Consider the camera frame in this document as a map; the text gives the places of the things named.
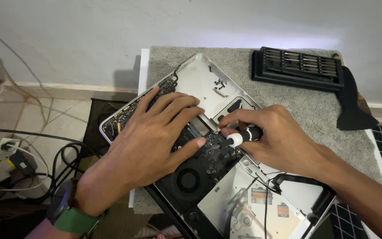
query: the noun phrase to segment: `white table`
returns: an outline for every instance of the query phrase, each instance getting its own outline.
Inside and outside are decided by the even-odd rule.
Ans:
[[[147,89],[147,74],[148,74],[148,62],[150,59],[150,49],[141,49],[141,65],[140,65],[140,71],[139,71],[139,82],[138,82],[138,95],[142,94]],[[372,140],[372,143],[375,145],[375,158],[378,162],[379,170],[382,176],[382,158],[379,153],[378,147],[375,142],[374,134],[372,133],[372,130],[365,130],[368,134],[369,138]],[[134,195],[135,190],[132,189],[129,194],[129,207],[133,208],[133,202],[134,202]],[[370,239],[379,239],[377,235],[374,234],[374,232],[369,229],[365,223],[362,222],[362,225],[368,234],[368,237]]]

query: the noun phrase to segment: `black screwdriver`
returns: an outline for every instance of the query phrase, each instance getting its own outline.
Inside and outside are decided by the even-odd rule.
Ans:
[[[232,133],[226,137],[226,141],[213,145],[210,149],[221,149],[226,146],[236,147],[246,141],[255,141],[263,136],[263,131],[256,125],[249,125],[238,133]]]

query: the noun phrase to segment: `screwdriver bit holder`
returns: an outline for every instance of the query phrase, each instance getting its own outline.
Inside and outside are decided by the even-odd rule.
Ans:
[[[328,92],[344,87],[339,59],[268,47],[253,52],[251,78]]]

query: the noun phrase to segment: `green watch strap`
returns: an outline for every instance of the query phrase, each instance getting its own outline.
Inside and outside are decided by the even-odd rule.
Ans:
[[[77,208],[68,208],[55,221],[54,226],[61,231],[88,233],[99,219],[100,217],[89,216]]]

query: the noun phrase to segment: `gray carpet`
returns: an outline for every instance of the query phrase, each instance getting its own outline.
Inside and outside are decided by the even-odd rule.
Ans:
[[[336,128],[341,106],[333,93],[300,89],[251,80],[251,54],[248,48],[188,48],[152,46],[147,86],[152,86],[179,64],[203,52],[233,81],[241,86],[260,106],[285,106],[301,128],[317,143],[330,147],[357,170],[382,183],[374,156],[374,144],[364,131],[340,131]],[[337,51],[322,49],[294,49],[324,57]],[[162,210],[144,188],[135,191],[134,212],[157,214]]]

